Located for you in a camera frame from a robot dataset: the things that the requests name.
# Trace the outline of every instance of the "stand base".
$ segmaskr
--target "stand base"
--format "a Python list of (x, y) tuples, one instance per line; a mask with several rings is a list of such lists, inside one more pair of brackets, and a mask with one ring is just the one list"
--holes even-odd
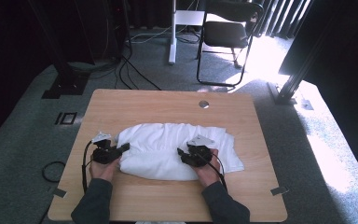
[(284, 95), (280, 94), (280, 86), (276, 83), (268, 83), (269, 89), (271, 90), (272, 97), (274, 98), (275, 104), (277, 105), (301, 105), (302, 108), (306, 110), (313, 110), (312, 105), (309, 100), (301, 99), (300, 102), (297, 102), (297, 99), (291, 98), (287, 100), (284, 98)]
[(170, 58), (168, 60), (168, 64), (173, 65), (176, 61), (176, 39), (173, 40), (170, 47)]
[(86, 88), (90, 73), (76, 72), (76, 79), (71, 85), (63, 86), (60, 76), (54, 80), (50, 90), (43, 93), (42, 99), (60, 99), (61, 95), (81, 95)]

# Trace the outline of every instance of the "hole in table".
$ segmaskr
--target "hole in table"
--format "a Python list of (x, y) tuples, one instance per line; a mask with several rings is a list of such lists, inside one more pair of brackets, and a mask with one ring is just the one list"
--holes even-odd
[(209, 103), (208, 103), (208, 101), (200, 101), (200, 102), (199, 102), (199, 106), (200, 106), (201, 108), (206, 109), (206, 108), (209, 107)]

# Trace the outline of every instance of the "black equipment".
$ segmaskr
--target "black equipment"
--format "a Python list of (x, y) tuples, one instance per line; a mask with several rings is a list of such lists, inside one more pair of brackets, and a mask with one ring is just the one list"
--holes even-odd
[(192, 146), (187, 144), (188, 146), (188, 154), (185, 153), (182, 149), (177, 148), (178, 154), (181, 157), (183, 163), (194, 166), (201, 167), (212, 159), (212, 152), (206, 146)]
[(117, 146), (110, 147), (110, 140), (103, 140), (94, 143), (97, 148), (92, 152), (91, 159), (101, 164), (107, 164), (119, 158), (123, 152), (130, 149), (130, 143), (117, 148)]

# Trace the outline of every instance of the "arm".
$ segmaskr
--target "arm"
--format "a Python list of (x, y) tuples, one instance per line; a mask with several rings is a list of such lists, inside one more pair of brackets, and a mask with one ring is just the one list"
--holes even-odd
[(89, 187), (71, 214), (76, 224), (109, 223), (112, 181), (119, 160), (109, 164), (91, 162), (89, 172), (92, 179)]
[[(212, 149), (212, 153), (217, 156), (218, 150)], [(220, 170), (217, 158), (213, 156), (211, 165)], [(199, 181), (204, 187), (202, 196), (208, 205), (209, 212), (214, 224), (236, 224), (249, 223), (250, 212), (247, 207), (238, 203), (228, 195), (227, 191), (220, 183), (219, 175), (209, 165), (203, 167), (192, 167), (199, 176)]]
[(109, 223), (109, 204), (112, 197), (112, 184), (100, 178), (89, 182), (86, 194), (72, 212), (72, 220), (81, 223)]
[(208, 186), (202, 196), (208, 205), (214, 224), (249, 223), (250, 212), (247, 207), (234, 201), (220, 182)]

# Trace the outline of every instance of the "chair leg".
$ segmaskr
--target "chair leg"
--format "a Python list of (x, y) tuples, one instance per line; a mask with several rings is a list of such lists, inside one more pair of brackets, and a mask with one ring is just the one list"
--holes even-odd
[(203, 32), (201, 32), (201, 36), (200, 36), (200, 40), (199, 40), (199, 49), (197, 50), (197, 60), (200, 59), (200, 55), (201, 55), (201, 52), (202, 52), (202, 45), (203, 45)]
[(246, 63), (248, 62), (248, 57), (249, 57), (249, 52), (251, 51), (251, 47), (252, 47), (252, 42), (253, 42), (253, 36), (251, 36), (251, 38), (249, 39), (249, 44), (248, 44), (248, 49), (246, 50), (246, 58), (245, 58), (245, 62), (243, 63), (243, 68), (242, 70), (245, 70), (245, 66)]
[(234, 49), (231, 49), (231, 53), (232, 53), (232, 59), (233, 59), (233, 62), (234, 62), (234, 67), (236, 68), (242, 68), (242, 66), (238, 63), (237, 59), (238, 59), (238, 56), (235, 55), (235, 50)]
[(236, 85), (240, 84), (242, 81), (243, 71), (241, 74), (241, 80), (236, 84), (229, 84), (229, 83), (221, 83), (221, 82), (209, 82), (209, 81), (202, 81), (200, 78), (200, 64), (201, 64), (201, 53), (202, 53), (202, 43), (200, 44), (199, 52), (198, 52), (198, 62), (197, 62), (197, 81), (204, 85), (210, 85), (210, 86), (223, 86), (223, 87), (235, 87)]

